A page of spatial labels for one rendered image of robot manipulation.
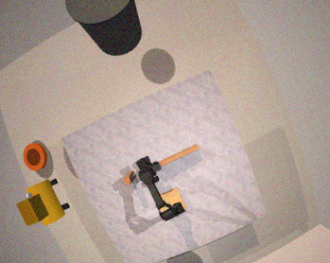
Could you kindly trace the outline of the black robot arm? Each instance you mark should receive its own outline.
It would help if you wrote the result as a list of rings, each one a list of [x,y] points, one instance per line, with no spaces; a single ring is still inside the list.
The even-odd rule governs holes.
[[[164,219],[165,221],[172,219],[182,213],[184,213],[185,209],[182,206],[181,202],[176,202],[173,205],[166,203],[165,200],[162,199],[160,193],[158,192],[158,189],[154,183],[154,177],[153,172],[161,170],[161,166],[159,162],[153,162],[152,169],[147,165],[144,158],[141,158],[140,160],[136,161],[136,164],[141,169],[139,172],[139,178],[140,180],[148,186],[148,189],[153,197],[153,200],[156,202],[157,209],[159,211],[159,216]],[[153,170],[153,171],[152,171]],[[168,207],[169,209],[160,212],[160,209],[164,206]]]

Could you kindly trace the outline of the wooden post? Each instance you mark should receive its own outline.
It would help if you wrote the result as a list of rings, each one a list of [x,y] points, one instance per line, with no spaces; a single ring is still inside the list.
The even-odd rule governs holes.
[[[125,177],[122,180],[125,185],[130,185],[133,182],[134,178],[136,178],[136,176],[133,174],[134,171],[131,171],[125,175]]]

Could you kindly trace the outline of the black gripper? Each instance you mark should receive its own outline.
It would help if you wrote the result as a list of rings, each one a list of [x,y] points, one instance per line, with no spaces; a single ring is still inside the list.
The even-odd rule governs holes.
[[[147,163],[147,165],[149,165],[149,167],[152,169],[152,163],[150,162],[148,156],[144,158],[145,162]],[[156,176],[156,172],[153,172],[153,177]],[[154,183],[158,183],[159,182],[159,178],[158,176],[154,177]]]

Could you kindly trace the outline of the light wooden plank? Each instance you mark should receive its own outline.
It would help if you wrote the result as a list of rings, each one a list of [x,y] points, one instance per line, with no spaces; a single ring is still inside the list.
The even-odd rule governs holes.
[[[187,154],[189,154],[189,153],[191,153],[191,152],[193,152],[193,151],[195,151],[197,149],[199,149],[199,145],[195,145],[195,146],[190,147],[188,149],[185,149],[185,150],[183,150],[183,151],[181,151],[179,153],[176,153],[176,154],[174,154],[174,155],[172,155],[172,156],[170,156],[170,157],[168,157],[168,158],[160,161],[159,164],[162,167],[162,166],[164,166],[166,164],[169,164],[169,163],[171,163],[171,162],[173,162],[173,161],[175,161],[175,160],[177,160],[177,159],[179,159],[179,158],[181,158],[181,157],[183,157],[183,156],[185,156],[185,155],[187,155]]]

